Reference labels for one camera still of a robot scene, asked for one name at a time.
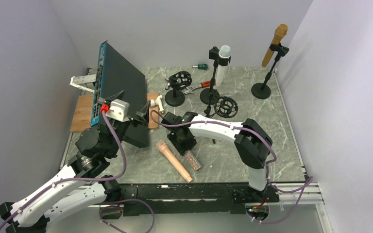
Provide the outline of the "pink microphone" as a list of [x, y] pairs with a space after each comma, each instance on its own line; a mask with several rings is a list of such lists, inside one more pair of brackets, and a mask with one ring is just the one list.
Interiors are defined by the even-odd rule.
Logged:
[[192, 182], [193, 178], [190, 173], [185, 169], [181, 162], [175, 157], [175, 155], [170, 150], [169, 146], [162, 140], [156, 143], [157, 149], [162, 153], [167, 160], [174, 166], [178, 173], [186, 180], [188, 183]]

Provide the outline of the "glitter microphone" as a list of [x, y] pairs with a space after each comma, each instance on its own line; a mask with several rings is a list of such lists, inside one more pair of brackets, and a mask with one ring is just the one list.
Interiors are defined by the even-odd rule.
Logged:
[[188, 163], [191, 165], [194, 171], [198, 171], [202, 167], [202, 165], [200, 164], [200, 162], [191, 150], [186, 150], [184, 156], [186, 157]]

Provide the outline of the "black clip round-base stand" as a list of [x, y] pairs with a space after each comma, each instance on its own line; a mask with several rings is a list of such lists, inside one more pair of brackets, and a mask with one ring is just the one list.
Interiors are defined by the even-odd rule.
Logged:
[[214, 86], [216, 85], [216, 72], [218, 68], [218, 52], [219, 48], [218, 47], [213, 47], [209, 50], [209, 59], [213, 60], [213, 75], [212, 78], [210, 79], [210, 86], [208, 88], [205, 88], [204, 90], [201, 91], [200, 93], [200, 99], [204, 104], [208, 104], [208, 99], [209, 99], [209, 91], [214, 89]]

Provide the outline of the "black tripod shock-mount stand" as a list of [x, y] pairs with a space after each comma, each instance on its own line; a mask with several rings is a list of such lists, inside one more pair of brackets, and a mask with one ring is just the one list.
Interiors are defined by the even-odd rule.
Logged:
[[216, 89], [209, 91], [207, 108], [204, 110], [206, 117], [212, 118], [218, 115], [222, 118], [233, 118], [237, 115], [237, 102], [227, 96], [220, 96]]

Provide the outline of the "white microphone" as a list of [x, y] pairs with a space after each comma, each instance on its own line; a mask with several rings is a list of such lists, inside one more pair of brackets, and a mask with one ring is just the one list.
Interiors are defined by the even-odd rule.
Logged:
[[231, 48], [228, 45], [223, 45], [218, 52], [218, 68], [215, 76], [216, 85], [221, 85], [223, 83], [230, 60]]

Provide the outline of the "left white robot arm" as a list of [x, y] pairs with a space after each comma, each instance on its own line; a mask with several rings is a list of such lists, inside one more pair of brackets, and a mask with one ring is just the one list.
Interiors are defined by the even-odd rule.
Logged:
[[[92, 204], [119, 200], [118, 177], [127, 170], [127, 157], [122, 142], [130, 126], [147, 128], [150, 102], [134, 116], [127, 116], [129, 103], [124, 92], [108, 98], [97, 98], [98, 115], [104, 119], [80, 134], [76, 141], [78, 152], [48, 182], [17, 202], [0, 205], [3, 223], [0, 231], [8, 233], [44, 233], [51, 224]], [[118, 176], [102, 176], [110, 159], [122, 157]]]

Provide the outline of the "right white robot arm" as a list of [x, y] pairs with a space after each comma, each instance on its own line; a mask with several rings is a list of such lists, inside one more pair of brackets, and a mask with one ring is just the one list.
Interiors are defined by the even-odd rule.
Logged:
[[268, 165], [276, 161], [276, 154], [272, 139], [255, 120], [228, 122], [195, 112], [186, 112], [183, 116], [168, 112], [156, 123], [169, 130], [167, 138], [181, 155], [196, 145], [196, 137], [232, 143], [248, 168], [248, 198], [255, 202], [267, 199]]

